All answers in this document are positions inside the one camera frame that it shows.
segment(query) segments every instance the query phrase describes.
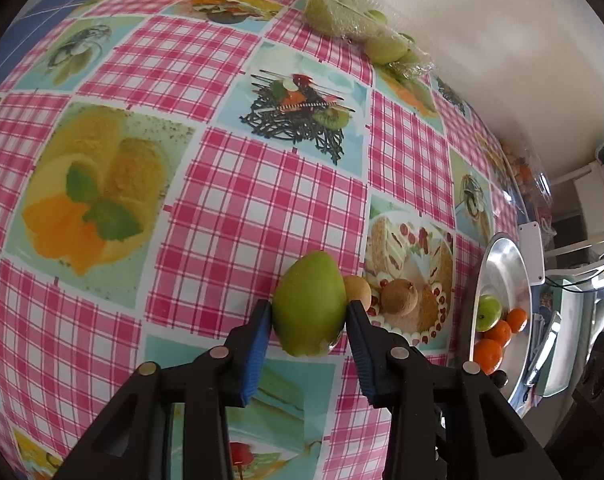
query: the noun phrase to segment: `silver plate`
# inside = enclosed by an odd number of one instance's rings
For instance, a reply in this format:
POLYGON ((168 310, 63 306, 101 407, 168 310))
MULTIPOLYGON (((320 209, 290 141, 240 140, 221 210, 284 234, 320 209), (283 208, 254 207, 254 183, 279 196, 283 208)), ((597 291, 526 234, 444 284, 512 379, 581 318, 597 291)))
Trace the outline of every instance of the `silver plate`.
POLYGON ((501 303, 506 316, 513 308, 523 308, 529 322, 504 348, 504 357, 499 369, 508 375, 508 384, 501 389, 510 402, 526 368, 528 348, 531 342, 531 289, 528 285, 526 267, 515 242, 504 233, 491 238, 481 265, 470 277, 467 294, 462 303, 462 315, 458 331, 457 356, 460 362, 472 361, 472 350, 480 339, 475 332, 475 319, 480 296, 491 294, 501 303))

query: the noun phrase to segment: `plastic wrap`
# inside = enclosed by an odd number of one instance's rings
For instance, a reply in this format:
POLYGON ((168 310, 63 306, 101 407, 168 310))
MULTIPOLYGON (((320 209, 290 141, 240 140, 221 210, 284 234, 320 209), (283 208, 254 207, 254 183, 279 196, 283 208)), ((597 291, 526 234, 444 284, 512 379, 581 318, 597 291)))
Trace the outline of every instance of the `plastic wrap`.
POLYGON ((384 0, 307 0, 304 16, 320 34, 359 44, 371 62, 399 80, 435 68, 431 56, 402 32, 406 18, 384 0))
POLYGON ((523 134, 516 145, 503 141, 501 145, 524 200, 528 218, 539 223, 542 242, 546 247, 557 232, 551 225, 550 206, 552 205, 552 197, 542 168, 542 161, 528 137, 523 134))

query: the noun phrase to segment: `table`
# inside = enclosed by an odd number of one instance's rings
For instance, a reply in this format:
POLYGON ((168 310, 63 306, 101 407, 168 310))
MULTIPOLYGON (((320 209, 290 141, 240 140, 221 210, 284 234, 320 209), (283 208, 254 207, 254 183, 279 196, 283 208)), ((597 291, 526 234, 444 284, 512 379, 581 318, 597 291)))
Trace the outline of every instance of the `table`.
MULTIPOLYGON (((482 246, 517 237, 499 143, 438 76, 399 85, 307 28, 303 5, 45 0, 46 27, 9 31, 0 450, 17 472, 49 478, 137 364, 224 340, 312 250, 374 288, 421 280, 418 316, 393 329, 374 300, 371 322, 454 355, 482 246)), ((380 477, 390 418, 359 393, 346 337, 299 360, 273 338, 262 381, 228 412, 245 478, 380 477)))

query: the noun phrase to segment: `orange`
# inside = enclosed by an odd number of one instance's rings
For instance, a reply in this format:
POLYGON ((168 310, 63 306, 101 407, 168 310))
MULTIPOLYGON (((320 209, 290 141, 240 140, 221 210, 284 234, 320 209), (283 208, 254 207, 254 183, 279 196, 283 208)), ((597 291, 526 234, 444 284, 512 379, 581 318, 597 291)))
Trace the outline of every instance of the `orange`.
POLYGON ((493 339, 480 339, 475 343, 472 360, 480 365, 482 372, 491 375, 498 369, 502 360, 501 346, 493 339))
POLYGON ((45 258, 62 258, 76 238, 76 224, 89 209, 73 202, 66 194, 40 200, 22 213, 24 223, 34 234, 33 248, 45 258))
POLYGON ((484 337, 493 339, 493 341, 499 343, 499 346, 506 348, 508 343, 510 343, 512 333, 510 325, 503 319, 500 319, 492 329, 484 332, 484 337))
POLYGON ((514 308, 506 315, 506 322, 513 333, 521 332, 528 322, 528 314, 524 309, 514 308))
POLYGON ((382 75, 382 79, 384 80, 384 82, 389 87, 391 87, 391 90, 393 90, 393 92, 395 92, 397 97, 399 97, 407 105, 415 108, 422 117, 433 117, 434 116, 433 112, 428 110, 428 108, 426 108, 422 104, 422 102, 415 97, 415 95, 413 95, 411 92, 406 90, 402 85, 397 83, 397 81, 395 79, 393 79, 391 76, 389 76, 383 72, 381 73, 381 75, 382 75))
POLYGON ((69 245, 69 263, 78 276, 96 265, 106 242, 100 238, 93 222, 78 219, 76 239, 69 245))

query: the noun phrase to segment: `printed food picture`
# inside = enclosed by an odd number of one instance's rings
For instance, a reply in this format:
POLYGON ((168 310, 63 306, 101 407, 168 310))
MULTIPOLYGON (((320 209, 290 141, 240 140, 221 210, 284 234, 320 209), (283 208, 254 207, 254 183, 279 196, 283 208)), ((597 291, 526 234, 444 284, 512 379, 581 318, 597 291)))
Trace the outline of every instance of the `printed food picture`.
POLYGON ((467 121, 470 121, 471 114, 469 105, 467 105, 463 99, 438 76, 431 73, 429 74, 429 78, 431 79, 431 88, 437 91, 438 94, 440 94, 451 105, 453 105, 461 116, 463 116, 467 121))
POLYGON ((60 469, 62 461, 48 451, 42 449, 30 438, 18 430, 13 430, 15 441, 22 463, 32 480, 51 480, 60 469))
POLYGON ((77 20, 18 81, 17 89, 70 91, 143 18, 118 16, 77 20))
POLYGON ((488 166, 490 168, 490 176, 493 182, 506 193, 513 193, 513 181, 508 172, 508 164, 504 159, 504 155, 501 150, 497 151, 491 147, 486 139, 484 139, 479 132, 475 132, 475 139, 480 145, 483 154, 488 160, 488 166))
POLYGON ((172 121, 72 103, 31 176, 6 250, 133 307, 148 239, 192 133, 172 121))
POLYGON ((431 90, 419 78, 408 78, 388 66, 374 65, 376 86, 380 92, 417 114, 436 132, 444 133, 444 124, 435 107, 431 90))
POLYGON ((361 176, 367 91, 340 70, 263 43, 217 120, 361 176))
POLYGON ((183 0, 165 13, 258 33, 282 8, 268 0, 183 0))
MULTIPOLYGON (((206 349, 149 335, 144 359, 162 367, 190 362, 206 349)), ((331 412, 334 362, 265 359, 258 389, 245 408, 227 408, 231 465, 236 480, 311 480, 331 412)), ((173 405, 168 477, 182 478, 184 405, 173 405)))
POLYGON ((450 150, 453 171, 455 224, 484 248, 492 236, 490 184, 455 150, 450 150))
POLYGON ((453 235, 410 206, 373 195, 364 261, 371 323, 421 351, 448 348, 453 235))

